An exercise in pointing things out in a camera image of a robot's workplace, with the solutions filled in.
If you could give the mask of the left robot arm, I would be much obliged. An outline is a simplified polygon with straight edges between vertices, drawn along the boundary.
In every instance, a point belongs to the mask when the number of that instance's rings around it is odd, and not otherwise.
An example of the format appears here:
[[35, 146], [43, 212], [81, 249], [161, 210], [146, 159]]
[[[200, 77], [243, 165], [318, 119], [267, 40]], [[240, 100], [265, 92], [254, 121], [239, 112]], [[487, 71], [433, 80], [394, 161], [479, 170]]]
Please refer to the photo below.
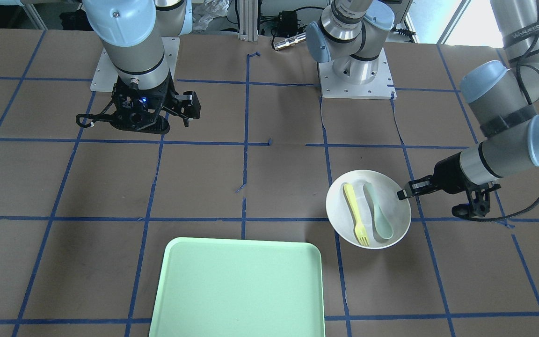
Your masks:
[[[436, 163], [431, 175], [408, 182], [398, 200], [443, 190], [464, 192], [467, 202], [453, 216], [488, 221], [490, 192], [498, 179], [539, 167], [539, 0], [492, 0], [508, 66], [487, 62], [463, 77], [460, 90], [480, 124], [485, 141]], [[334, 0], [306, 27], [306, 45], [318, 63], [333, 62], [352, 84], [352, 68], [377, 60], [393, 27], [392, 10], [372, 0]], [[539, 204], [539, 196], [526, 213]]]

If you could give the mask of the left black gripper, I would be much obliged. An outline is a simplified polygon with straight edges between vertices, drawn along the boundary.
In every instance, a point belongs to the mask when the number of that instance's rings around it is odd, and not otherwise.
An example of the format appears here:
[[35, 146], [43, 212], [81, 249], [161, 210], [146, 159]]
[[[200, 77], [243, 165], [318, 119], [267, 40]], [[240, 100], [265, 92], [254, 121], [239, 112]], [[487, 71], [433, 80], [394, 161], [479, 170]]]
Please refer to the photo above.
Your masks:
[[433, 175], [408, 182], [396, 196], [398, 200], [406, 200], [439, 190], [451, 195], [464, 193], [467, 201], [454, 205], [452, 215], [465, 220], [485, 220], [490, 212], [490, 193], [500, 187], [494, 182], [481, 185], [471, 182], [461, 169], [460, 155], [453, 155], [437, 162]]

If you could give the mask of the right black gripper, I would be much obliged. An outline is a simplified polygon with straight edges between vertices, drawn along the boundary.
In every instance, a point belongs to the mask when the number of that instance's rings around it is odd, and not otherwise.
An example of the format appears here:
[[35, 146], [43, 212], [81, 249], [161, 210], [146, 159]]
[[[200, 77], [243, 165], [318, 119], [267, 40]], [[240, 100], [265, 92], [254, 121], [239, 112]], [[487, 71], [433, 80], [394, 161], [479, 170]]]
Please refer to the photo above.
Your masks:
[[[124, 132], [167, 134], [170, 124], [161, 111], [179, 117], [185, 127], [201, 115], [201, 104], [194, 90], [176, 94], [171, 75], [167, 75], [160, 85], [152, 89], [141, 89], [135, 78], [129, 84], [118, 78], [105, 108], [98, 114], [77, 114], [76, 124], [89, 128], [99, 122], [108, 123]], [[165, 105], [171, 99], [172, 109], [168, 109]]]

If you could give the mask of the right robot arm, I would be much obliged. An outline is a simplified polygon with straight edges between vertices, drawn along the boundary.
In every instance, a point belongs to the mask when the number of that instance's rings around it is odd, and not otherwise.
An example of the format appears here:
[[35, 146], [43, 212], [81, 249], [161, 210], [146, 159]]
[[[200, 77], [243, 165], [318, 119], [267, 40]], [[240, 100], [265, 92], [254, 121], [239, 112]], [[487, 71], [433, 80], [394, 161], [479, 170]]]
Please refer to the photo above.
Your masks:
[[77, 115], [77, 126], [103, 122], [125, 132], [163, 135], [170, 130], [165, 114], [179, 117], [184, 126], [200, 118], [196, 92], [175, 89], [163, 45], [165, 37], [192, 31], [190, 0], [82, 0], [81, 6], [60, 14], [62, 27], [94, 31], [118, 77], [106, 107]]

